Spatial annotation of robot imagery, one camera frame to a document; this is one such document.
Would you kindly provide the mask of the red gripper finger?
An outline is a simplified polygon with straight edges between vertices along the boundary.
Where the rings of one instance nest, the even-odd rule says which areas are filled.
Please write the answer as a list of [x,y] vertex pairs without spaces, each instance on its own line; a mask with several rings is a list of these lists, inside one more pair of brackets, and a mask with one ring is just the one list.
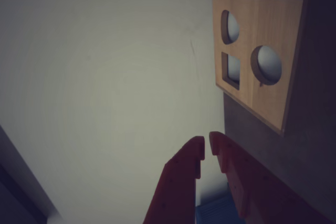
[[144,223],[194,223],[196,180],[205,159],[205,139],[191,138],[165,164]]
[[331,222],[225,134],[210,132],[209,141],[246,223]]

